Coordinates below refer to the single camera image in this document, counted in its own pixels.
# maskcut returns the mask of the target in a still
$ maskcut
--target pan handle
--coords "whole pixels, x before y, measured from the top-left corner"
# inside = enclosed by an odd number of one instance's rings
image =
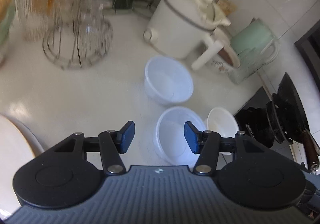
[[[315,138],[311,135],[312,137],[312,142],[313,142],[313,145],[315,146],[315,149],[316,149],[316,152],[317,152],[317,155],[320,156],[320,147],[318,145],[318,143],[316,142]]]
[[[319,162],[319,158],[318,158],[318,154],[316,152],[315,146],[312,141],[313,139],[312,135],[307,129],[305,129],[302,132],[301,137],[302,137],[304,151],[307,157],[308,169],[312,172],[315,172],[318,170],[320,162]]]

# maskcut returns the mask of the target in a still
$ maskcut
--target black cooktop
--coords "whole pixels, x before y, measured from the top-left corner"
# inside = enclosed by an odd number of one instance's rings
[[[255,93],[255,95],[253,95],[253,97],[242,107],[242,110],[246,110],[248,108],[265,109],[269,101],[270,101],[270,98],[268,97],[266,91],[264,90],[263,87],[260,87],[260,89]],[[250,135],[249,130],[247,129],[245,124],[240,122],[239,115],[240,115],[240,111],[238,111],[235,114],[235,118],[238,122],[240,130],[245,131],[247,135]],[[288,143],[283,142],[282,144],[279,144],[278,142],[273,142],[271,149],[293,160],[290,145]]]

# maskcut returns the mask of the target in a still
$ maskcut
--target green electric kettle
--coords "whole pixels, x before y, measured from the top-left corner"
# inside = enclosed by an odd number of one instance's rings
[[[256,19],[231,38],[230,45],[241,64],[239,69],[229,74],[230,79],[237,84],[272,62],[279,53],[277,37],[260,19]]]

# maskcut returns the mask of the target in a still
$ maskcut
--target white plate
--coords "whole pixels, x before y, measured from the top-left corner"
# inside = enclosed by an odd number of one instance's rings
[[[15,117],[4,115],[7,119],[9,119],[23,134],[25,139],[27,140],[29,146],[31,147],[35,156],[38,156],[44,152],[43,147],[39,143],[38,139],[35,135],[28,129],[21,121],[16,119]]]
[[[6,219],[20,207],[12,188],[13,176],[35,155],[23,134],[2,115],[0,129],[0,218]]]

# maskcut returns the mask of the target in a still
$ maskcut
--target gas stove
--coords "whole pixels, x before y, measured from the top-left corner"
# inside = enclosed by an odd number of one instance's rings
[[[274,143],[285,143],[289,146],[296,141],[303,144],[308,169],[318,170],[320,148],[309,132],[303,105],[287,73],[278,92],[271,95],[271,100],[260,97],[249,103],[252,103],[252,106],[247,104],[235,115],[241,130],[269,148]]]
[[[24,165],[13,178],[22,206],[4,222],[312,223],[297,207],[315,192],[306,188],[314,187],[309,171],[243,131],[222,138],[186,122],[186,141],[200,154],[192,171],[138,165],[127,171],[119,154],[134,132],[129,121],[97,137],[74,133]],[[100,152],[103,170],[86,161],[87,152]],[[219,152],[234,160],[216,170]]]

